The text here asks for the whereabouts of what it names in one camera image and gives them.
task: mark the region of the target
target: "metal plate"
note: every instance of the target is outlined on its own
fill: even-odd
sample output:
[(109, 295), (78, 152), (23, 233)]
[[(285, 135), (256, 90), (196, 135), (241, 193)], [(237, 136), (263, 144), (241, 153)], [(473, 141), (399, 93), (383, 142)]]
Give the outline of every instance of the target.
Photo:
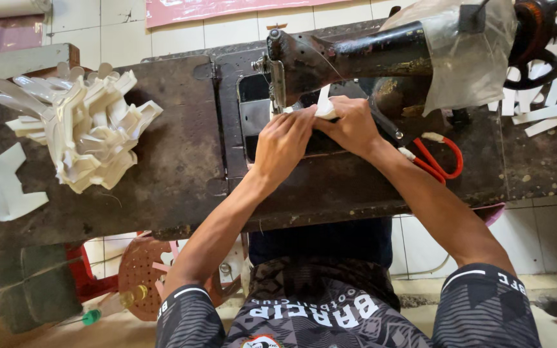
[(259, 135), (270, 121), (270, 99), (240, 103), (240, 122), (243, 136)]

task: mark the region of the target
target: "fingers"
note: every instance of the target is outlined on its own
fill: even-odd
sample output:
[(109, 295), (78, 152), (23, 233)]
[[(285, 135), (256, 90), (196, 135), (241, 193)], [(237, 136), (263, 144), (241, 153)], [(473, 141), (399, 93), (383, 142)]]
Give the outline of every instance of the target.
[(296, 117), (296, 122), (294, 122), (293, 126), (289, 129), (287, 136), (291, 139), (298, 139), (297, 141), (299, 141), (305, 132), (312, 128), (313, 122), (311, 120), (314, 118), (315, 111), (317, 111), (317, 105), (293, 113)]
[(311, 135), (313, 134), (313, 123), (315, 123), (315, 117), (310, 117), (307, 124), (305, 125), (304, 129), (305, 132), (300, 138), (300, 146), (302, 147), (303, 151), (306, 148), (306, 144), (309, 142)]
[(287, 132), (295, 122), (296, 122), (296, 115), (294, 115), (294, 113), (287, 114), (285, 121), (283, 121), (283, 123), (281, 123), (276, 128), (276, 132), (281, 135), (287, 134)]
[(327, 136), (330, 136), (330, 133), (332, 133), (336, 129), (336, 127), (336, 124), (330, 121), (323, 120), (321, 118), (315, 118), (313, 122), (313, 128), (315, 128), (316, 130), (321, 130), (322, 132), (326, 133)]
[(332, 99), (330, 99), (330, 101), (332, 102), (335, 113), (339, 118), (355, 115), (361, 110), (368, 109), (369, 107), (369, 102), (367, 101), (367, 99), (349, 99), (344, 95), (333, 97)]
[(272, 118), (270, 122), (268, 122), (266, 127), (264, 127), (264, 130), (270, 132), (277, 129), (281, 124), (285, 122), (288, 116), (289, 116), (288, 113), (282, 113), (280, 115), (274, 116), (274, 118)]

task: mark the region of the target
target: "black sewing machine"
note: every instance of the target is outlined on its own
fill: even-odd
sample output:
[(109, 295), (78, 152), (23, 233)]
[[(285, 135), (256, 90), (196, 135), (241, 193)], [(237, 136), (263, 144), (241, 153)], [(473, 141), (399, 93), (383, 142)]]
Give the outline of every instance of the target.
[[(477, 32), (478, 27), (484, 27), (487, 2), (462, 5), (459, 30)], [(514, 9), (518, 24), (509, 66), (518, 68), (521, 78), (507, 80), (504, 86), (522, 90), (552, 82), (557, 77), (557, 57), (545, 47), (557, 37), (557, 0), (517, 0)], [(528, 77), (528, 64), (535, 59), (549, 63), (552, 70), (532, 80)], [(291, 35), (276, 28), (267, 38), (267, 54), (252, 67), (270, 74), (270, 99), (277, 112), (296, 103), (303, 94), (344, 79), (433, 73), (425, 32), (418, 21), (337, 42), (306, 34)]]

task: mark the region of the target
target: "person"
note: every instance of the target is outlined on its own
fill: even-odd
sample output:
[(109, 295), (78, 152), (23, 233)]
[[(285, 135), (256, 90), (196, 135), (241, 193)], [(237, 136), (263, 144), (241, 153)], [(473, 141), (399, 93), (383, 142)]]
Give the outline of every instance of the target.
[[(315, 118), (313, 106), (276, 116), (259, 134), (252, 169), (199, 226), (167, 273), (156, 347), (539, 347), (525, 288), (483, 221), (377, 133), (366, 100), (333, 97), (332, 103), (337, 122)], [(373, 233), (359, 232), (358, 223), (336, 228), (347, 232), (345, 238), (330, 238), (338, 251), (323, 255), (313, 245), (296, 255), (290, 254), (293, 248), (281, 255), (276, 248), (259, 247), (287, 231), (250, 233), (255, 265), (250, 294), (225, 334), (202, 285), (257, 205), (303, 158), (313, 128), (375, 166), (457, 262), (459, 269), (442, 286), (431, 338), (399, 313), (387, 274), (388, 225), (375, 219), (364, 223), (378, 228)], [(342, 244), (361, 235), (363, 252), (344, 257)], [(366, 254), (375, 248), (364, 245), (375, 239), (371, 235), (386, 243), (377, 246), (374, 257)], [(254, 252), (259, 249), (270, 256)], [(261, 263), (255, 264), (254, 255)]]

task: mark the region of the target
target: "wire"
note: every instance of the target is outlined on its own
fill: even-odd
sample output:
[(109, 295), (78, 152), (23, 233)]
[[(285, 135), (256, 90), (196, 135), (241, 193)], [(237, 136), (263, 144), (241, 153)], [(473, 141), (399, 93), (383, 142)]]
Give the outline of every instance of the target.
[(113, 259), (116, 259), (116, 258), (122, 256), (122, 255), (123, 255), (123, 254), (115, 255), (114, 257), (108, 258), (108, 259), (106, 259), (106, 260), (102, 260), (102, 261), (97, 261), (97, 262), (94, 262), (94, 263), (90, 263), (89, 265), (90, 265), (90, 266), (93, 266), (93, 265), (97, 265), (97, 264), (99, 264), (99, 263), (104, 263), (104, 262), (107, 262), (107, 261), (111, 261), (111, 260), (113, 260)]
[(440, 269), (442, 269), (442, 267), (444, 267), (446, 265), (446, 263), (448, 262), (448, 260), (451, 258), (450, 254), (446, 254), (446, 258), (444, 259), (444, 261), (442, 262), (441, 265), (437, 266), (434, 269), (430, 269), (429, 271), (423, 271), (423, 272), (416, 272), (416, 273), (401, 273), (401, 274), (393, 274), (391, 275), (391, 278), (397, 278), (397, 277), (404, 277), (404, 276), (416, 276), (419, 274), (429, 274), (429, 273), (434, 273), (439, 271)]

